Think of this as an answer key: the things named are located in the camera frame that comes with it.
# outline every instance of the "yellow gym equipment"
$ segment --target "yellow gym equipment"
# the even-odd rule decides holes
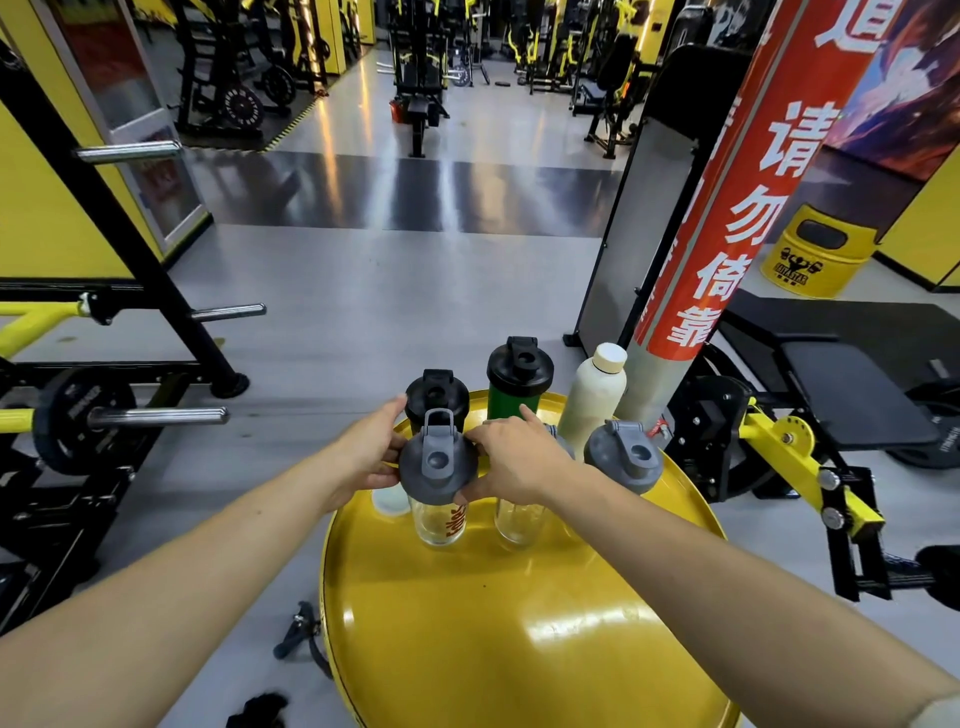
[[[487,416],[470,394],[466,429]],[[565,398],[538,414],[560,419]],[[404,421],[396,427],[408,437]],[[666,459],[643,497],[723,536]],[[472,503],[452,546],[420,541],[360,494],[324,543],[320,602],[333,678],[359,725],[733,728],[739,712],[642,598],[556,517],[525,549]]]
[[[760,272],[783,290],[834,299],[879,243],[876,230],[801,205],[767,255]]]

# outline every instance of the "yellow round table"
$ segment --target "yellow round table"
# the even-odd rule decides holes
[[[547,393],[540,418],[560,419]],[[470,394],[466,429],[487,418]],[[402,422],[396,430],[410,436]],[[669,459],[644,497],[723,536]],[[555,516],[517,548],[472,503],[452,546],[424,544],[410,514],[381,516],[369,493],[333,518],[320,612],[341,696],[368,728],[664,726],[731,728],[739,712],[653,610]]]

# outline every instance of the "hand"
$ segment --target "hand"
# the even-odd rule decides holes
[[[394,432],[394,421],[403,411],[407,396],[400,395],[362,420],[357,420],[329,446],[321,457],[331,458],[335,487],[326,499],[324,512],[347,505],[353,494],[361,490],[389,488],[400,481],[396,463],[407,439]]]
[[[518,505],[543,503],[551,484],[575,467],[529,407],[522,404],[520,414],[522,420],[487,420],[466,433],[490,456],[490,471],[461,489],[455,502],[497,496]]]

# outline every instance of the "clear plastic shaker bottle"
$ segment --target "clear plastic shaker bottle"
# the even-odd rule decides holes
[[[554,425],[545,425],[545,427],[557,439],[561,447],[566,450],[567,454],[573,457],[573,449],[564,438],[557,434],[557,428]],[[496,524],[496,530],[507,541],[517,546],[529,546],[543,530],[543,524],[546,522],[546,509],[542,505],[517,505],[503,498],[498,498],[493,522]]]
[[[467,525],[467,507],[453,497],[477,473],[477,451],[457,431],[453,412],[431,409],[423,427],[400,454],[400,482],[410,499],[417,534],[431,546],[459,539]]]

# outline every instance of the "red pole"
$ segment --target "red pole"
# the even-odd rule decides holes
[[[902,2],[778,2],[636,325],[617,417],[656,423]]]

